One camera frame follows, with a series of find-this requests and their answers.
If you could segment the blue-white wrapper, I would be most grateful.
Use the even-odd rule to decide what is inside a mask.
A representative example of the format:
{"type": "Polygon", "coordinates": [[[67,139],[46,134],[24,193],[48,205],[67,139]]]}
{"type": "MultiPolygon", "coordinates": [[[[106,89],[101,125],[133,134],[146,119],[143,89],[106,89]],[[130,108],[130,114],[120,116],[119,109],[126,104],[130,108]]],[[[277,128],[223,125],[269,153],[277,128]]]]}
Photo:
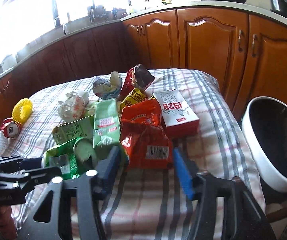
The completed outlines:
{"type": "Polygon", "coordinates": [[[111,72],[109,79],[97,76],[92,85],[92,91],[102,100],[115,99],[120,94],[122,83],[120,74],[111,72]]]}

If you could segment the yellow foam net sleeve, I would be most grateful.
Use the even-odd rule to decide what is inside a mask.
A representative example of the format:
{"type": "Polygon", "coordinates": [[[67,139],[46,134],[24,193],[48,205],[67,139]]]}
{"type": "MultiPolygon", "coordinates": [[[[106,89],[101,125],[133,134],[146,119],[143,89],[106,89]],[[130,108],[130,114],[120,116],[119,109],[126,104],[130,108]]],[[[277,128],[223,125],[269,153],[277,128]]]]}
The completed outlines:
{"type": "Polygon", "coordinates": [[[12,110],[12,119],[23,125],[33,111],[33,103],[30,99],[24,98],[16,103],[12,110]]]}

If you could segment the green drink carton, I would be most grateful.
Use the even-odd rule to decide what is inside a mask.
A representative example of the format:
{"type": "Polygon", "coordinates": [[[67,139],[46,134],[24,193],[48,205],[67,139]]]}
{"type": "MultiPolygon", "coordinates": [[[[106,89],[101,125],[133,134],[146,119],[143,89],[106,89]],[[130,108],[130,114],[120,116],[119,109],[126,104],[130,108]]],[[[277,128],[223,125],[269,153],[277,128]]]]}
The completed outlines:
{"type": "Polygon", "coordinates": [[[99,160],[106,159],[114,146],[121,149],[121,164],[126,165],[129,159],[120,145],[120,121],[115,99],[97,103],[94,118],[93,148],[99,160]]]}

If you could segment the white paper ball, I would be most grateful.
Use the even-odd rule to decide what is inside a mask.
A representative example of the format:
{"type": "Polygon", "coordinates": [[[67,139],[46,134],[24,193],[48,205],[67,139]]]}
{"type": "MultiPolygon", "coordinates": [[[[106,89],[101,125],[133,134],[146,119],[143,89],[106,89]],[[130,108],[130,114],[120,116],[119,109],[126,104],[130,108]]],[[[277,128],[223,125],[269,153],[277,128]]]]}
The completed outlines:
{"type": "Polygon", "coordinates": [[[58,114],[65,122],[73,122],[81,118],[85,107],[89,102],[89,94],[86,91],[70,91],[63,93],[58,98],[58,114]]]}

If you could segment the white red 1928 box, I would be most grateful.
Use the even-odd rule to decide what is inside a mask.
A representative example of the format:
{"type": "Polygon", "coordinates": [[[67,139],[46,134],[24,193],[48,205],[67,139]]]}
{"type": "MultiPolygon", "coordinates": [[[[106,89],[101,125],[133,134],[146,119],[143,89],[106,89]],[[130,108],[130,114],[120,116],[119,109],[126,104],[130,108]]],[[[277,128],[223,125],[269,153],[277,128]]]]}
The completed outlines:
{"type": "Polygon", "coordinates": [[[197,134],[200,119],[179,90],[154,92],[153,96],[161,107],[162,125],[169,139],[179,139],[197,134]]]}

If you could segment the red crushed can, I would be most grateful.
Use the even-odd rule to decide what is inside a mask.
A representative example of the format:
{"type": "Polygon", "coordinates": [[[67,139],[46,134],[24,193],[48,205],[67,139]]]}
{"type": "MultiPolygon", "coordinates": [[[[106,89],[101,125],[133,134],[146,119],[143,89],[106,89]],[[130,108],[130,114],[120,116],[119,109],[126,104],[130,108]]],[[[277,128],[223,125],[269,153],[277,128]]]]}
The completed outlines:
{"type": "Polygon", "coordinates": [[[5,137],[15,139],[21,132],[21,125],[12,118],[7,118],[3,120],[0,129],[5,137]]]}

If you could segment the yellow snack packet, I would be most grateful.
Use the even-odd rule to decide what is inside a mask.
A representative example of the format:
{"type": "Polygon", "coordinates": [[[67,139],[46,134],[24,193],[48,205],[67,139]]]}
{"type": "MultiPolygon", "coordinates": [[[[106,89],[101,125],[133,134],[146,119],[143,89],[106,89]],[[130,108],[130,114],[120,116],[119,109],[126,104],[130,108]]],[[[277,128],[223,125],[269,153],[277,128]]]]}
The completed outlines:
{"type": "Polygon", "coordinates": [[[120,109],[124,109],[124,107],[132,106],[137,103],[141,103],[147,100],[155,99],[152,95],[151,97],[146,96],[143,92],[141,92],[138,88],[134,88],[121,102],[120,109]]]}

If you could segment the wooden lower cabinets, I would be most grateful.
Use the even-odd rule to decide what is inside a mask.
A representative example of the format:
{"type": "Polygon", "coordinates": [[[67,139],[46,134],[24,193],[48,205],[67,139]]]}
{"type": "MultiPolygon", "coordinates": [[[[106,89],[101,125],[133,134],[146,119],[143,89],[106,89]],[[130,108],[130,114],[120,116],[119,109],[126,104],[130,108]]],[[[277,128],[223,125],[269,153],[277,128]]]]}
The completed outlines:
{"type": "Polygon", "coordinates": [[[68,81],[150,69],[197,69],[218,80],[235,118],[257,96],[287,104],[287,20],[216,7],[153,12],[88,28],[37,50],[0,79],[0,126],[14,105],[68,81]]]}

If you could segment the green spout pouch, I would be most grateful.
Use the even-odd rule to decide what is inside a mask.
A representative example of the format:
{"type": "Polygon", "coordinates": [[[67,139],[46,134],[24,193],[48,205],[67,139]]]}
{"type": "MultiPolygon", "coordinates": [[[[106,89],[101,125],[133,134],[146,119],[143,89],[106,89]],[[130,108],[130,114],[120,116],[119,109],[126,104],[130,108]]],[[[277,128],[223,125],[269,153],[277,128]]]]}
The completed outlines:
{"type": "Polygon", "coordinates": [[[52,135],[56,144],[44,153],[44,165],[60,168],[64,180],[78,178],[97,166],[93,115],[59,125],[52,135]]]}

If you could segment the red snack bag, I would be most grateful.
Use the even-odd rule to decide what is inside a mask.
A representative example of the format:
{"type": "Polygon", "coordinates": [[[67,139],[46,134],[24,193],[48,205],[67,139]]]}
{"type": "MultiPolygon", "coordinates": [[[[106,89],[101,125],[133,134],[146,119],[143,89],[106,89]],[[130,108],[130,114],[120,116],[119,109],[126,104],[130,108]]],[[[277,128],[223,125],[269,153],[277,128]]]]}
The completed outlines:
{"type": "Polygon", "coordinates": [[[135,67],[127,71],[120,96],[127,96],[134,88],[144,92],[154,80],[155,77],[143,64],[137,64],[135,67]]]}

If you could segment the white foam net left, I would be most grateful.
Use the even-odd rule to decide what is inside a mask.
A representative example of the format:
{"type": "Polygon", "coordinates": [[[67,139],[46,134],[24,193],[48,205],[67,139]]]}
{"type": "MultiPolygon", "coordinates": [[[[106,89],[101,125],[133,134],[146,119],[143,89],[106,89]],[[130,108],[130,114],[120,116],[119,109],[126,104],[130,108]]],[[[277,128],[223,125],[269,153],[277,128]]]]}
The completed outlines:
{"type": "Polygon", "coordinates": [[[0,131],[0,156],[3,156],[8,146],[9,146],[9,138],[7,138],[2,131],[0,131]]]}

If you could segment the orange snack bag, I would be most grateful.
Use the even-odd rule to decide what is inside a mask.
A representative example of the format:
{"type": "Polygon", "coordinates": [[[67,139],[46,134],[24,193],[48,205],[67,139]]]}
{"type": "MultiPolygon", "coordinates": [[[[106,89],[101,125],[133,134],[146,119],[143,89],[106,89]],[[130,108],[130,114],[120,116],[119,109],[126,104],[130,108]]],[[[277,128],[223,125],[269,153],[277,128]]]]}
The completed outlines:
{"type": "Polygon", "coordinates": [[[155,99],[122,109],[120,142],[129,159],[127,169],[173,166],[173,144],[161,121],[161,107],[155,99]]]}

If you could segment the white round trash bin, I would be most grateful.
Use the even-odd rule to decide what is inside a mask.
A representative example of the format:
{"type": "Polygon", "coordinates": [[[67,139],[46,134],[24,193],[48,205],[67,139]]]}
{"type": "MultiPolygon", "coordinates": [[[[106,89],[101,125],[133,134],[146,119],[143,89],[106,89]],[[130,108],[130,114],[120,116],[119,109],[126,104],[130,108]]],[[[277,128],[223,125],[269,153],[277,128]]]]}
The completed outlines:
{"type": "Polygon", "coordinates": [[[287,105],[268,96],[253,98],[242,118],[242,132],[261,179],[287,193],[287,105]]]}

